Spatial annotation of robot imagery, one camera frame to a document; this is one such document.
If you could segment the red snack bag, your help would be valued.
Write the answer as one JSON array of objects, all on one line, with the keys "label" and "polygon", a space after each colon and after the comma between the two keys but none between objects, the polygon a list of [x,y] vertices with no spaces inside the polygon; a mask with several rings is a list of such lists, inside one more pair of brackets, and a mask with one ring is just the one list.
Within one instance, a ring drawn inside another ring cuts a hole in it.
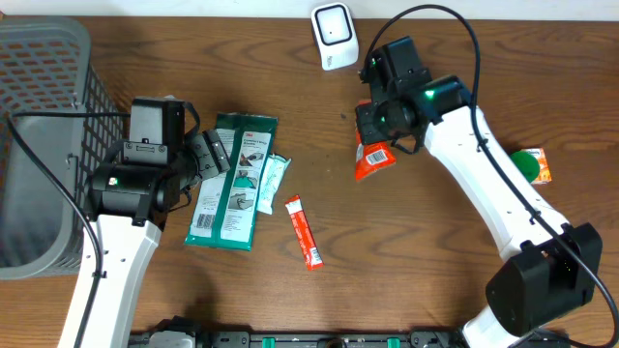
[{"label": "red snack bag", "polygon": [[355,179],[357,182],[397,163],[396,157],[386,142],[364,145],[358,128],[355,128],[355,134],[357,144]]}]

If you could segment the red stick sachet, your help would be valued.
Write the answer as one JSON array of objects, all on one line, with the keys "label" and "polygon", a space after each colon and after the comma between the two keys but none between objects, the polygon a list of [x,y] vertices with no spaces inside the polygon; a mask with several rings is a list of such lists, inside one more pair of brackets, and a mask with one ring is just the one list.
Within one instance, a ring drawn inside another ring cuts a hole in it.
[{"label": "red stick sachet", "polygon": [[302,206],[301,197],[295,195],[285,203],[285,208],[291,218],[297,240],[304,255],[306,267],[314,271],[324,266],[324,262],[317,249],[309,222]]}]

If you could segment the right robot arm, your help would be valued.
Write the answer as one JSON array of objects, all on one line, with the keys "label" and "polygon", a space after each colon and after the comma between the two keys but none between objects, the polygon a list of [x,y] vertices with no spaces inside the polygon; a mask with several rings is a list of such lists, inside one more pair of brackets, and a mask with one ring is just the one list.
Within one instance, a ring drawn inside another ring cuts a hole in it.
[{"label": "right robot arm", "polygon": [[461,329],[463,344],[514,346],[592,300],[601,236],[589,223],[571,226],[536,192],[458,77],[432,78],[405,37],[375,49],[362,80],[371,94],[356,108],[363,144],[414,137],[463,189],[504,262],[486,307]]}]

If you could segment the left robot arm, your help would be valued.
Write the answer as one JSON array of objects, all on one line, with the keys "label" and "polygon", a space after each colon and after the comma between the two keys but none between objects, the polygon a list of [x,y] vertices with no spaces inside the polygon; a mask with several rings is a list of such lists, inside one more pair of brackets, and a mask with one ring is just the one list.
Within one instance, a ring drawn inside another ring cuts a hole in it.
[{"label": "left robot arm", "polygon": [[130,135],[86,180],[81,266],[62,347],[125,347],[142,280],[167,217],[193,187],[229,170],[220,137],[188,101],[136,98]]}]

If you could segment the small orange box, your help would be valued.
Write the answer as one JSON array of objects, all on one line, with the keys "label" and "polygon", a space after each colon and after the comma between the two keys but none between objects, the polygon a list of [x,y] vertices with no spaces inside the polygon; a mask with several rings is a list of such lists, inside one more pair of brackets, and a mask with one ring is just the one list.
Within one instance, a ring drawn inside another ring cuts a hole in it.
[{"label": "small orange box", "polygon": [[536,159],[540,170],[538,176],[532,181],[533,185],[545,185],[552,181],[550,169],[548,166],[545,150],[543,148],[524,149],[524,152]]}]

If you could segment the green lid jar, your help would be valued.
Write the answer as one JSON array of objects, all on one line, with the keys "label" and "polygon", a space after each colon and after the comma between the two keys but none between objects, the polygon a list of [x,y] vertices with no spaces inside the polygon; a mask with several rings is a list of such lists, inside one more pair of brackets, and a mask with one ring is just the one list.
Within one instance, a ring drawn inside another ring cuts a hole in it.
[{"label": "green lid jar", "polygon": [[541,168],[533,155],[526,151],[517,151],[510,154],[510,159],[529,183],[538,178]]}]

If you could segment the light green wipes pack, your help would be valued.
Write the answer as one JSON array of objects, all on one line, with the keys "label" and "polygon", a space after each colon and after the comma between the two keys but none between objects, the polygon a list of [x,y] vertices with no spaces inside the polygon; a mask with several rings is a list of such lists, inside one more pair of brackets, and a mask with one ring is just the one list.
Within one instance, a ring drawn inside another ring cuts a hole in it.
[{"label": "light green wipes pack", "polygon": [[291,159],[272,154],[265,162],[264,172],[259,186],[257,211],[271,215],[273,213],[273,201],[277,194],[284,173]]}]

